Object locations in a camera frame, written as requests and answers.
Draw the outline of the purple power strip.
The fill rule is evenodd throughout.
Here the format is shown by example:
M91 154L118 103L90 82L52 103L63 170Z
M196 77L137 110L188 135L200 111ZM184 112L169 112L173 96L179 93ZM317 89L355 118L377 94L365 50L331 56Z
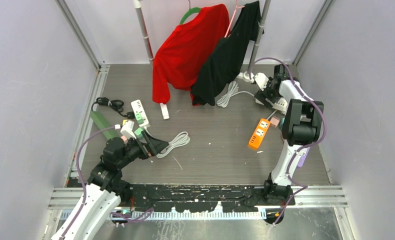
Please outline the purple power strip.
M307 147L307 148L305 148L305 149L302 151L302 155L300 156L300 159L299 159L299 161L298 161L298 163L297 163L297 167L298 167L298 168L301 168L301 167L304 165L309 150L310 150L310 147Z

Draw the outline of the pink plug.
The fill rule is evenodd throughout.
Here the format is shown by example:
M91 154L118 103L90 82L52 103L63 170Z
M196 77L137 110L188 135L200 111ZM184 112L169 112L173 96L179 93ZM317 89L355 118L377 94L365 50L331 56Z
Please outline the pink plug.
M271 117L269 121L274 128L277 128L280 124L280 119L275 116Z

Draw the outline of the green power strip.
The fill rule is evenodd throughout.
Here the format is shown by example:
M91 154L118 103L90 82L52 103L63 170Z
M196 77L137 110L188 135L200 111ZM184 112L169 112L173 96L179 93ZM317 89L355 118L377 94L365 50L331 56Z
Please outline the green power strip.
M99 130L104 130L112 126L110 125L109 121L98 111L91 111L90 117ZM119 134L114 128L104 131L103 135L107 140L119 137Z

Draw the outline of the white power strip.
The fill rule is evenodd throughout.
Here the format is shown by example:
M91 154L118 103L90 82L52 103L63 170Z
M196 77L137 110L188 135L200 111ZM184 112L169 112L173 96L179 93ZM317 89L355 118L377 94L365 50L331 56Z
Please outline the white power strip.
M288 109L288 103L283 97L280 97L280 98L277 99L276 102L274 102L272 104L272 107L275 110L278 110L278 111L281 111L281 112L286 112L287 109Z
M132 101L130 104L131 104L131 107L132 107L134 115L135 115L135 113L140 113L142 118L143 118L143 120L144 120L144 124L139 125L139 126L141 128L149 127L150 126L150 122L149 122L147 114L146 114L146 112L144 110L144 107L142 105L142 102L139 99L137 99L137 100Z

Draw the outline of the orange power strip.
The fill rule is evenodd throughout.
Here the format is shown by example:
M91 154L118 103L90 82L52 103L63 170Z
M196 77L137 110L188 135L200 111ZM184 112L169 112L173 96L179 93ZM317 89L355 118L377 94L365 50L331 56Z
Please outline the orange power strip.
M253 150L257 150L260 147L266 133L268 132L270 125L271 122L269 120L266 118L261 118L251 138L249 139L247 146Z

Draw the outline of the teal plug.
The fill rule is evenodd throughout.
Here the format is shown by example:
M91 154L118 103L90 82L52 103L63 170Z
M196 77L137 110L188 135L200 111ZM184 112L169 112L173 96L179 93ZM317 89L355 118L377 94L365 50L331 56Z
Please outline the teal plug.
M285 122L285 118L282 118L282 119L280 120L280 124L279 124L279 127L280 127L281 129L283 128L284 122Z

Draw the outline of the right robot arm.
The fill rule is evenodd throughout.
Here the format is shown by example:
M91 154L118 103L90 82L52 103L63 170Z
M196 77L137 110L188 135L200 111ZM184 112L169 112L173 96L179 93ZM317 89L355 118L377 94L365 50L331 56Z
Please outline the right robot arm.
M262 103L282 100L285 103L285 117L281 125L283 149L277 165L264 182L262 196L271 206L279 201L293 198L293 176L300 167L308 150L324 137L324 103L313 100L292 77L287 66L277 65L274 77L257 73L253 77L259 91L255 95Z

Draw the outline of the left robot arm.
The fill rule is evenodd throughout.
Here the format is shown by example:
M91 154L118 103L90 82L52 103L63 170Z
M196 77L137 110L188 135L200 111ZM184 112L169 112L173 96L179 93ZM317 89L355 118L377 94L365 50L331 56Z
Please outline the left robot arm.
M115 207L130 203L132 190L122 180L122 169L136 159L146 160L165 150L169 143L143 132L144 141L113 137L106 142L99 163L87 181L80 179L83 193L53 240L92 240Z

